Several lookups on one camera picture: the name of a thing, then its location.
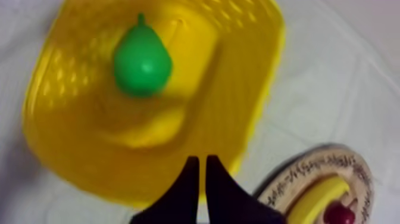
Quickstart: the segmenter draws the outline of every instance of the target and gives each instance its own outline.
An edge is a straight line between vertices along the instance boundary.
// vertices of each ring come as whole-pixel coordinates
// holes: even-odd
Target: white tablecloth
[[[372,223],[400,219],[400,80],[319,0],[277,0],[287,42],[236,180],[252,192],[289,157],[322,142],[344,143],[369,163]],[[128,223],[133,212],[81,192],[41,167],[21,133],[20,110],[59,0],[0,0],[0,224]],[[207,208],[198,219],[207,222]]]

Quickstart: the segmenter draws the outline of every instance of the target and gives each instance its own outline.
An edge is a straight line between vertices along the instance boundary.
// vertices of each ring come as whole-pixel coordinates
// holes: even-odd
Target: apple
[[[355,214],[342,203],[335,201],[326,208],[324,222],[326,224],[354,224]]]

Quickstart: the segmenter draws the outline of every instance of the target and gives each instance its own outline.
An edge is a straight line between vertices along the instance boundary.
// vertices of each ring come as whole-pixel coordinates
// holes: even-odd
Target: white surface
[[[400,80],[320,1],[277,1],[287,24],[286,50],[237,181],[251,192],[274,167],[315,144],[348,144],[373,171],[372,223],[398,223]],[[0,224],[127,223],[130,209],[59,180],[23,141],[25,87],[58,4],[0,0]],[[207,221],[205,206],[199,221]]]

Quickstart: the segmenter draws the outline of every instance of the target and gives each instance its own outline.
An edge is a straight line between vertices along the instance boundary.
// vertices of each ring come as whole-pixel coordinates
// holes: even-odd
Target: pear
[[[122,38],[114,52],[117,86],[131,97],[161,92],[171,76],[172,59],[160,37],[139,14],[138,24]]]

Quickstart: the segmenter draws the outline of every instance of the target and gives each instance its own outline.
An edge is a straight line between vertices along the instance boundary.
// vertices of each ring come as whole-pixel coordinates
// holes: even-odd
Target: yellow plastic basket
[[[151,99],[115,87],[113,50],[144,13],[174,71]],[[155,202],[188,156],[237,171],[273,81],[284,22],[268,0],[67,0],[24,104],[43,164],[79,188],[136,207]],[[204,194],[205,166],[201,168]]]

